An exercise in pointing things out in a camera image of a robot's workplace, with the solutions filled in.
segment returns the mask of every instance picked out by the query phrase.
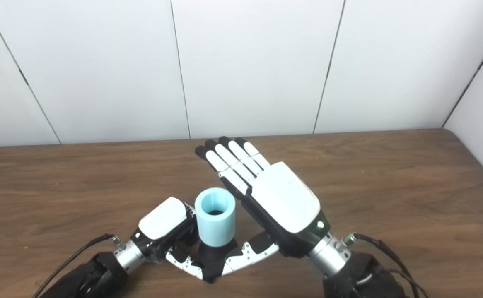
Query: white finger segment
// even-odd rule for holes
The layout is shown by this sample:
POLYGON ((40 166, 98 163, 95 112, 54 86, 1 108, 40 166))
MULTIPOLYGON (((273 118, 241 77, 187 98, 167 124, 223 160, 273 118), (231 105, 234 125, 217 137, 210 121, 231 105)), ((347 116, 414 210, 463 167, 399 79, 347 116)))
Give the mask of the white finger segment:
POLYGON ((234 141, 229 142, 229 149, 234 153, 236 158, 238 158, 253 174, 258 175, 260 174, 263 170, 256 164, 256 162, 243 150, 238 143, 234 141))
POLYGON ((250 185, 254 182, 254 175, 223 145, 217 144, 215 152, 250 185))
POLYGON ((247 189, 249 186, 243 181, 243 179, 234 172, 232 168, 227 168, 225 171, 219 172, 219 177, 225 177, 227 180, 234 185, 242 194, 247 194, 247 189))
POLYGON ((243 253, 242 256, 233 256, 227 258, 225 264, 229 266, 233 272, 236 272, 242 268, 247 266, 251 266, 255 263, 260 262, 263 259, 266 259, 276 253, 278 251, 278 245, 273 244, 265 251, 256 254, 249 244, 249 242, 245 242, 243 247, 241 248, 241 252, 243 253))
POLYGON ((260 165, 264 170, 270 166, 269 162, 260 154, 260 152, 249 142, 243 144, 245 151, 252 157, 258 165, 260 165))
POLYGON ((214 151, 210 150, 206 154, 207 160, 215 168, 217 172, 225 171, 229 166, 214 151))

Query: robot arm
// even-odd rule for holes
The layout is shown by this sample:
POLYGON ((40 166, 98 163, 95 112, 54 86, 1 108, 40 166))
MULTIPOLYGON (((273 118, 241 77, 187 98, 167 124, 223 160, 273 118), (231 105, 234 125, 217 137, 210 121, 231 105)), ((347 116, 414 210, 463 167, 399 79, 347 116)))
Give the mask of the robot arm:
POLYGON ((327 275, 344 266, 350 251, 325 249, 335 242, 313 192, 283 162, 270 165, 249 142, 221 137, 196 148, 241 205, 262 225, 284 256, 316 257, 324 252, 327 275))
POLYGON ((194 209, 177 198, 168 198, 141 219, 128 242, 114 236, 114 252, 97 253, 56 281, 41 298, 118 297, 129 274, 141 264, 158 264, 177 241, 193 245, 197 238, 194 209))
POLYGON ((286 164, 269 164, 241 138, 206 141, 196 154, 217 171, 283 256, 307 258, 317 268, 326 297, 406 297, 372 255, 351 252, 347 244, 353 241, 333 236, 319 200, 286 164))

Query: light blue cylinder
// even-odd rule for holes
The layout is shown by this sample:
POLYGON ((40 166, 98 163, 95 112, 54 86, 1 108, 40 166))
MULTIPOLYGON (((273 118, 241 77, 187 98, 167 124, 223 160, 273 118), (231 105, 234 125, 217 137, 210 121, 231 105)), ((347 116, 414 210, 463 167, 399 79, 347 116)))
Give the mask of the light blue cylinder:
POLYGON ((203 243, 220 247, 234 238, 235 206, 234 197, 223 188, 209 188, 198 195, 195 207, 199 237, 203 243))

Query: black cable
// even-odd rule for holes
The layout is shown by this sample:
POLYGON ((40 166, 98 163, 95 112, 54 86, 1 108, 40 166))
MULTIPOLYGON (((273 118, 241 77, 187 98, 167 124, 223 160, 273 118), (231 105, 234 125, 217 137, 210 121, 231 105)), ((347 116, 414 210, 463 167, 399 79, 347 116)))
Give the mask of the black cable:
POLYGON ((431 296, 429 296, 429 293, 424 290, 423 287, 421 287, 416 281, 414 281, 414 279, 412 279, 410 276, 408 276, 407 274, 401 272, 400 270, 394 270, 394 269, 384 269, 382 270, 382 272, 389 272, 389 273, 398 273, 400 276, 402 276, 406 281, 409 282, 409 284, 411 286, 415 286, 417 288, 420 289, 420 291, 422 292, 422 294, 424 294, 424 296, 426 298, 431 298, 431 296))
POLYGON ((63 268, 65 268, 70 262, 72 262, 75 258, 77 258, 77 256, 79 256, 85 249, 88 249, 89 247, 95 245, 98 242, 102 242, 104 240, 110 239, 113 236, 114 236, 113 234, 104 234, 104 235, 101 235, 100 237, 90 240, 86 245, 83 245, 83 247, 78 249, 68 260, 66 260, 61 266, 59 266, 58 269, 54 271, 54 273, 48 276, 48 279, 44 281, 44 283, 39 287, 37 292, 35 292, 35 294, 31 298, 39 297, 41 292, 43 292, 44 288, 48 286, 48 283, 50 283, 50 281, 52 281, 52 279, 54 279, 54 277, 56 277, 56 275, 58 275, 58 273, 60 273, 60 271, 63 270, 63 268))
MULTIPOLYGON (((363 234, 354 233, 353 235, 356 239, 367 241, 367 242, 371 243, 372 245, 374 245, 377 249, 379 249, 380 251, 385 253, 389 258, 391 258, 391 260, 393 260, 396 264, 398 264, 398 266, 400 268, 402 268, 403 273, 405 273, 410 279, 413 279, 412 276, 411 276, 411 273, 409 272, 407 267, 404 265, 404 263, 402 262, 400 257, 388 245, 386 245, 385 242, 383 242, 382 240, 376 240, 372 237, 369 237, 369 236, 366 236, 366 235, 363 235, 363 234)), ((416 287, 416 285, 411 284, 411 289, 413 290, 414 298, 420 298, 419 295, 418 295, 418 289, 417 288, 418 287, 416 287)))

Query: wood grain tabletop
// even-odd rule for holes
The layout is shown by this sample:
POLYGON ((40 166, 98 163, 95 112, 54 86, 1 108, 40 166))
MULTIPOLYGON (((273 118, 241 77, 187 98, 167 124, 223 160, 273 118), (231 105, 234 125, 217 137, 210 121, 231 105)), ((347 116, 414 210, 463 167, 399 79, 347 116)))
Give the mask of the wood grain tabletop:
MULTIPOLYGON (((310 187, 342 237, 382 239, 432 297, 483 298, 483 168, 447 130, 251 137, 310 187)), ((173 196, 193 204, 221 183, 194 155, 204 140, 0 147, 0 298, 31 297, 79 247, 104 233, 128 239, 138 221, 173 196)), ((261 231, 236 209, 236 239, 261 231)), ((98 251, 91 247, 64 271, 98 251)), ((385 267, 396 265, 368 244, 385 267)), ((304 259, 279 254, 208 284, 172 264, 145 264, 126 298, 323 296, 304 259)))

